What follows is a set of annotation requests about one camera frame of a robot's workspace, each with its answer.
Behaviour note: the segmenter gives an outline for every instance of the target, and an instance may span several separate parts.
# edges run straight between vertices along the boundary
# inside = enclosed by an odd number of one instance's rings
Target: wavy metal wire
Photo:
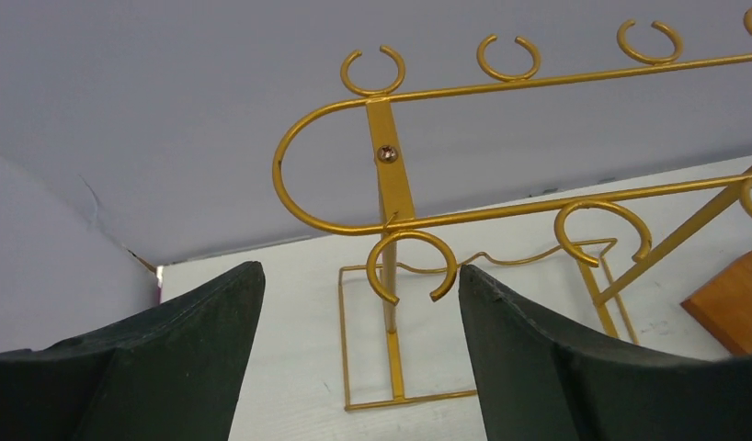
[[[743,21],[745,30],[750,36],[752,36],[752,7],[746,11]],[[286,155],[286,152],[292,140],[301,130],[325,115],[354,107],[364,107],[372,99],[386,100],[388,102],[416,101],[448,96],[476,95],[498,91],[518,90],[532,87],[568,85],[574,83],[602,81],[648,74],[659,74],[663,72],[675,72],[703,67],[752,62],[752,53],[735,55],[731,57],[697,60],[691,62],[677,62],[684,49],[682,38],[670,26],[658,21],[652,23],[652,28],[664,33],[669,38],[674,46],[674,51],[666,57],[647,56],[637,51],[626,39],[627,30],[635,26],[635,24],[636,22],[634,20],[627,20],[622,23],[622,25],[620,25],[617,31],[617,43],[621,51],[625,53],[625,55],[639,63],[646,64],[646,66],[644,67],[626,68],[594,73],[577,73],[564,76],[533,79],[532,77],[541,68],[541,53],[539,52],[539,49],[529,40],[522,37],[517,37],[515,39],[515,42],[519,46],[523,47],[526,51],[528,51],[533,60],[533,63],[529,70],[521,75],[506,75],[493,68],[485,58],[485,51],[487,47],[492,42],[497,40],[496,35],[490,35],[479,44],[476,52],[476,59],[482,71],[491,78],[496,79],[499,83],[488,85],[467,85],[445,89],[410,92],[397,95],[391,94],[400,87],[400,85],[403,83],[403,80],[405,79],[406,69],[403,57],[401,57],[401,55],[392,48],[381,46],[381,52],[385,53],[396,64],[398,70],[397,76],[389,86],[384,87],[383,89],[369,90],[356,86],[349,78],[348,69],[350,65],[362,54],[361,51],[353,51],[348,55],[348,57],[341,65],[341,80],[344,86],[349,91],[362,97],[358,99],[337,102],[325,107],[320,107],[300,119],[287,131],[287,133],[281,139],[281,142],[279,143],[279,146],[276,149],[273,158],[273,186],[276,189],[277,195],[279,196],[281,203],[290,213],[292,213],[292,215],[294,215],[300,221],[314,227],[315,229],[330,232],[333,234],[351,236],[384,234],[384,237],[382,237],[382,239],[378,243],[376,243],[376,245],[371,250],[367,261],[368,263],[366,264],[366,270],[368,274],[368,280],[374,291],[377,293],[377,295],[379,295],[379,297],[389,303],[392,303],[392,305],[397,304],[397,302],[399,301],[398,298],[394,295],[394,293],[388,292],[387,289],[382,286],[376,274],[378,256],[381,251],[390,243],[394,243],[403,239],[417,239],[426,243],[430,243],[431,245],[439,249],[447,262],[447,267],[445,268],[446,277],[444,278],[444,281],[437,289],[435,289],[431,293],[430,297],[434,301],[441,299],[454,284],[458,267],[457,262],[454,258],[454,254],[451,252],[449,246],[442,240],[440,240],[440,238],[428,232],[420,231],[419,229],[421,228],[452,225],[472,221],[485,221],[536,212],[559,210],[558,215],[555,218],[554,229],[560,246],[579,262],[587,266],[598,266],[599,260],[593,256],[585,254],[577,247],[574,247],[567,234],[565,233],[565,220],[567,219],[568,215],[575,210],[591,208],[604,209],[627,220],[636,229],[636,231],[638,231],[641,238],[641,246],[633,256],[633,260],[636,262],[644,260],[647,256],[650,255],[652,236],[643,220],[641,220],[638,216],[636,216],[626,208],[617,205],[615,202],[637,198],[650,198],[668,194],[684,193],[710,188],[741,186],[739,200],[744,210],[752,217],[752,197],[750,195],[750,192],[752,190],[752,173],[654,187],[631,188],[608,193],[587,195],[578,198],[558,198],[554,200],[531,202],[496,209],[476,209],[463,213],[430,216],[421,219],[397,220],[392,222],[385,222],[384,224],[360,226],[338,224],[316,218],[315,216],[302,209],[292,199],[286,186],[284,185],[282,176],[284,156]],[[600,302],[607,299],[607,296],[601,295],[601,298],[598,299],[596,303],[599,304]]]

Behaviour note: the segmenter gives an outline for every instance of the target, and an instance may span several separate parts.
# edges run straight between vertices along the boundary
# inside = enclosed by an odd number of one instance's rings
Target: brown wooden block
[[[752,251],[685,299],[682,308],[731,354],[752,354]]]

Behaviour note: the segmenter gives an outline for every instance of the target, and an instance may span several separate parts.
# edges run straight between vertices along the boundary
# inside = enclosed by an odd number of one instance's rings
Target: gold ring holder
[[[743,22],[746,32],[752,37],[752,7],[744,14]],[[614,337],[618,336],[607,309],[607,302],[611,299],[615,299],[616,305],[620,310],[623,321],[628,329],[631,341],[637,343],[635,333],[632,331],[630,319],[628,318],[627,311],[620,296],[622,290],[632,284],[633,281],[647,269],[654,266],[666,255],[684,243],[704,225],[737,202],[737,200],[741,203],[747,214],[752,217],[752,197],[750,196],[752,190],[752,166],[741,175],[715,177],[711,179],[654,187],[629,188],[607,193],[585,195],[583,197],[556,198],[501,208],[475,209],[462,213],[429,216],[425,218],[418,218],[416,216],[414,202],[411,196],[411,188],[405,171],[403,151],[401,149],[397,129],[394,123],[392,111],[392,105],[394,103],[449,96],[506,92],[509,90],[548,87],[554,85],[590,83],[633,76],[678,72],[752,62],[752,53],[690,62],[679,62],[678,59],[681,57],[684,49],[682,38],[670,26],[658,21],[652,24],[652,28],[662,32],[668,37],[674,46],[674,51],[666,57],[647,56],[634,49],[626,39],[628,29],[633,26],[635,26],[635,21],[633,20],[627,20],[622,23],[616,32],[616,40],[620,50],[625,53],[625,55],[638,63],[644,64],[643,66],[613,71],[574,73],[536,79],[534,76],[541,68],[541,53],[529,40],[517,37],[514,41],[530,54],[532,58],[532,66],[523,74],[506,75],[493,68],[485,58],[487,47],[497,40],[496,35],[490,35],[479,44],[476,51],[476,61],[478,61],[479,67],[482,71],[495,79],[496,83],[464,85],[401,94],[396,94],[395,91],[397,91],[405,78],[405,63],[403,57],[401,57],[397,51],[387,46],[381,47],[382,53],[386,54],[393,60],[397,66],[398,72],[397,76],[389,86],[375,90],[359,87],[349,78],[349,66],[361,55],[360,51],[353,51],[341,65],[341,81],[350,92],[358,95],[359,98],[340,101],[320,107],[297,121],[289,130],[287,130],[287,133],[281,139],[279,146],[276,149],[272,166],[273,187],[276,189],[279,200],[284,207],[286,207],[286,209],[300,221],[324,232],[348,236],[379,234],[382,237],[371,250],[365,266],[347,266],[341,268],[341,271],[339,272],[338,299],[341,320],[344,383],[346,386],[345,407],[347,410],[369,409],[421,401],[434,401],[471,396],[475,394],[475,390],[464,390],[439,393],[425,397],[407,398],[404,393],[403,371],[400,347],[398,345],[398,330],[394,319],[396,305],[399,301],[399,295],[396,288],[397,268],[406,269],[419,274],[445,273],[446,276],[444,281],[430,294],[430,297],[435,301],[441,299],[451,290],[459,267],[456,263],[454,253],[449,246],[440,238],[424,232],[421,229],[557,210],[558,214],[555,218],[554,232],[559,245],[549,252],[518,261],[498,261],[493,259],[487,253],[478,253],[463,263],[471,262],[478,257],[485,257],[489,259],[490,262],[497,265],[524,265],[530,262],[535,262],[548,254],[563,249],[575,259],[579,271],[582,274],[582,278],[585,280],[592,303],[598,312],[598,317],[601,320],[604,331],[608,335]],[[284,157],[292,140],[294,140],[301,130],[325,115],[357,107],[364,107],[368,114],[371,144],[374,157],[376,158],[375,163],[378,177],[379,205],[382,214],[382,222],[371,225],[344,225],[321,220],[312,216],[292,199],[284,185],[284,178],[282,175]],[[630,199],[651,198],[712,188],[720,188],[721,191],[654,248],[652,247],[652,236],[644,221],[635,213],[617,204],[617,202]],[[603,257],[603,254],[616,243],[615,239],[571,242],[568,238],[564,227],[565,221],[572,212],[578,209],[607,210],[627,220],[639,233],[641,245],[633,256],[634,264],[619,277],[613,277],[606,260]],[[418,269],[398,262],[397,242],[402,239],[417,239],[435,246],[444,256],[446,266],[434,269]],[[584,252],[583,246],[591,243],[607,244],[600,257],[596,258]],[[379,256],[382,258],[380,264],[377,263]],[[607,280],[609,281],[609,285],[602,291],[598,289],[598,285],[591,272],[591,268],[597,266],[603,266]],[[370,286],[375,294],[383,300],[385,333],[390,360],[390,377],[393,385],[393,398],[389,401],[361,404],[352,404],[351,402],[346,343],[346,317],[344,313],[344,295],[341,277],[344,272],[354,270],[365,270]]]

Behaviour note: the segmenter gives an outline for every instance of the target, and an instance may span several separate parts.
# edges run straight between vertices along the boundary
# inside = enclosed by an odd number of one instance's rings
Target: white table
[[[562,196],[733,175],[751,163],[752,157],[741,158],[568,191]],[[629,201],[623,205],[646,221],[658,243],[717,191]],[[430,232],[445,240],[459,260],[480,250],[496,258],[516,259],[556,244],[554,215],[555,212],[550,212],[489,220],[434,228]],[[591,209],[575,212],[567,225],[572,240],[609,236],[620,239],[608,254],[615,277],[632,264],[630,256],[637,248],[638,237],[625,220]],[[260,261],[265,268],[268,281],[265,303],[230,439],[485,440],[479,404],[474,397],[386,410],[343,411],[337,271],[341,266],[363,264],[377,240],[375,236],[330,236],[163,268],[163,301],[244,261]],[[734,205],[625,289],[624,301],[641,344],[698,358],[727,356],[679,303],[750,250],[752,220]],[[435,249],[413,241],[400,242],[399,260],[422,267],[443,264]],[[575,262],[564,253],[517,268],[477,264],[517,292],[601,329]],[[599,283],[605,286],[602,274],[596,272]],[[442,276],[418,277],[399,272],[399,295],[403,300],[398,320],[409,394],[474,387],[457,288],[435,304],[427,297],[441,279]],[[380,301],[370,291],[362,272],[349,273],[345,290],[353,401],[387,399],[390,383]],[[610,310],[615,322],[618,321],[614,308]],[[626,335],[621,326],[620,329],[621,335]]]

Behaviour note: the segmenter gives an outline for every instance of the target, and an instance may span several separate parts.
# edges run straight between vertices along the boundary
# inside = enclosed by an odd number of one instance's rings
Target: screw head
[[[379,158],[379,161],[382,161],[383,163],[394,163],[398,159],[398,149],[394,148],[392,145],[383,145],[379,148],[376,156]]]

